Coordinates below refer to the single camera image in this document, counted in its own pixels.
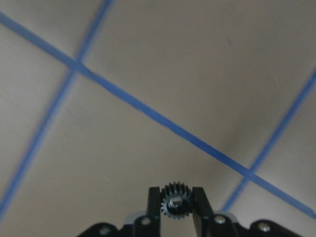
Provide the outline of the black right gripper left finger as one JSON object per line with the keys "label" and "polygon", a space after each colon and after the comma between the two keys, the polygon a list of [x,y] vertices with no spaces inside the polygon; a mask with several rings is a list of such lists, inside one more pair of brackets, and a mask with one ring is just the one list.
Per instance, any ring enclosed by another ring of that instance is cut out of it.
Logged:
{"label": "black right gripper left finger", "polygon": [[133,224],[134,237],[160,237],[160,188],[150,187],[147,209],[144,215],[138,217]]}

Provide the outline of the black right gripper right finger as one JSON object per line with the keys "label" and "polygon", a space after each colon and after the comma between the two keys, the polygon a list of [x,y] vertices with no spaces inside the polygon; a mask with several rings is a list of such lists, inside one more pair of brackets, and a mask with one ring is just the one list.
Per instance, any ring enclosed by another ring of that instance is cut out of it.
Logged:
{"label": "black right gripper right finger", "polygon": [[225,212],[213,211],[202,187],[193,187],[193,221],[198,237],[236,237],[237,230]]}

